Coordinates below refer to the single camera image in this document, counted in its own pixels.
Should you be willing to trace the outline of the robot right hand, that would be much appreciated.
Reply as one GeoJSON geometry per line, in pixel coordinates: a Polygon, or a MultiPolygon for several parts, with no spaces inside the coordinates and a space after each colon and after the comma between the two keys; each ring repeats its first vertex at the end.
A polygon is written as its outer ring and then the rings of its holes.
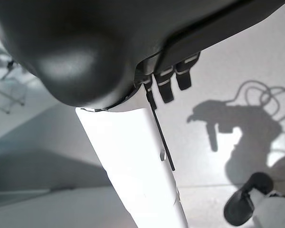
{"type": "Polygon", "coordinates": [[[191,87],[201,51],[269,17],[283,0],[0,0],[7,52],[73,106],[140,228],[186,228],[155,113],[191,87]]]}

